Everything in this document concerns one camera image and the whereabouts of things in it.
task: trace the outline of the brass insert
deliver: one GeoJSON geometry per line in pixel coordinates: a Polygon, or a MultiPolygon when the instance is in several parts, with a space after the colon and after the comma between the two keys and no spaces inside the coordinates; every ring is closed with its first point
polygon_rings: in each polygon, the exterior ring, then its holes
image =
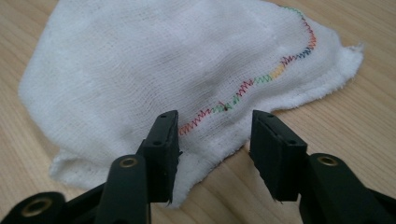
{"type": "Polygon", "coordinates": [[[50,208],[52,205],[52,199],[48,197],[43,197],[43,198],[37,198],[28,203],[23,210],[21,211],[21,214],[23,217],[34,217],[37,215],[40,215],[44,211],[50,208]]]}
{"type": "Polygon", "coordinates": [[[137,165],[137,159],[135,158],[126,158],[120,161],[120,167],[128,168],[137,165]]]}
{"type": "Polygon", "coordinates": [[[320,161],[320,163],[328,165],[328,166],[337,166],[338,165],[338,161],[336,161],[333,158],[327,157],[327,156],[318,157],[318,161],[320,161]]]}

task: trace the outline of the multicolored stitching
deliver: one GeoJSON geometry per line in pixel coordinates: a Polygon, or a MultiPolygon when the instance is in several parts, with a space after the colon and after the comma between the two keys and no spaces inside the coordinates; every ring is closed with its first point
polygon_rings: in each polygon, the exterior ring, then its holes
{"type": "Polygon", "coordinates": [[[300,10],[293,7],[283,7],[283,8],[294,11],[300,15],[303,25],[306,27],[306,31],[310,35],[308,46],[298,54],[282,57],[282,59],[279,62],[279,65],[269,74],[263,75],[261,77],[250,78],[249,80],[243,81],[242,84],[239,86],[239,90],[236,92],[235,95],[233,95],[233,99],[231,101],[226,103],[218,102],[217,105],[211,108],[209,107],[207,109],[200,110],[199,113],[197,113],[197,116],[192,121],[182,125],[178,129],[179,135],[184,135],[189,133],[192,129],[194,129],[194,127],[197,127],[199,125],[199,123],[202,121],[203,118],[205,118],[210,114],[227,112],[230,109],[233,109],[233,106],[237,105],[240,102],[241,98],[248,92],[248,89],[251,86],[258,85],[261,83],[268,83],[278,78],[285,71],[286,66],[289,65],[291,62],[297,61],[299,59],[304,59],[306,56],[312,53],[312,50],[314,50],[315,46],[317,45],[317,39],[315,38],[314,31],[311,29],[311,26],[306,22],[304,14],[300,10]]]}

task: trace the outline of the gauze cloth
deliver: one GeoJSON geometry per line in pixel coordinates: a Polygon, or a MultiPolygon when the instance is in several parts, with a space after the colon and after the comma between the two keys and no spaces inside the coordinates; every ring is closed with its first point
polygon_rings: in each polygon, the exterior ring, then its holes
{"type": "Polygon", "coordinates": [[[177,207],[246,143],[253,109],[294,108],[352,78],[360,48],[301,11],[259,0],[60,0],[20,85],[60,148],[49,172],[84,189],[178,110],[177,207]]]}

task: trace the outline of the colorful thread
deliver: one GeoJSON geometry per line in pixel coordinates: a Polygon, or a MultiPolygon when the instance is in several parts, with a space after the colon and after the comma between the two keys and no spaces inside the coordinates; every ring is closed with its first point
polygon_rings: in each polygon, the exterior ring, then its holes
{"type": "Polygon", "coordinates": [[[314,31],[311,29],[311,26],[306,22],[304,14],[300,10],[293,7],[283,7],[283,8],[294,11],[300,15],[301,20],[303,21],[303,25],[306,27],[306,31],[310,35],[308,46],[298,54],[282,57],[282,59],[279,62],[279,65],[269,74],[263,75],[261,77],[250,78],[249,80],[243,81],[242,84],[239,86],[239,90],[236,92],[236,94],[233,96],[233,99],[230,102],[226,102],[226,103],[219,102],[217,105],[211,108],[200,110],[197,116],[192,121],[182,125],[178,129],[179,135],[184,135],[189,133],[192,129],[194,129],[199,125],[202,119],[204,119],[206,116],[210,114],[227,112],[233,109],[233,106],[237,105],[240,102],[241,98],[248,92],[248,89],[251,86],[258,85],[261,83],[268,83],[278,78],[285,71],[287,65],[289,65],[293,61],[304,59],[306,56],[312,53],[312,50],[314,50],[315,46],[317,45],[317,39],[315,38],[314,31]]]}

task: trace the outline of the wooden table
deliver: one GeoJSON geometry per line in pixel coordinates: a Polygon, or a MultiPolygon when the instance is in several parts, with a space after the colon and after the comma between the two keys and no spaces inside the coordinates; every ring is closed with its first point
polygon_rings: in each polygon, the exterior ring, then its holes
{"type": "MultiPolygon", "coordinates": [[[[356,78],[322,100],[279,115],[309,153],[342,158],[369,188],[396,198],[396,1],[274,0],[365,46],[356,78]]],[[[48,176],[57,147],[30,120],[17,89],[56,0],[0,0],[0,218],[40,191],[83,191],[48,176]]],[[[301,223],[297,203],[275,203],[246,150],[197,184],[180,209],[154,204],[153,223],[301,223]]]]}

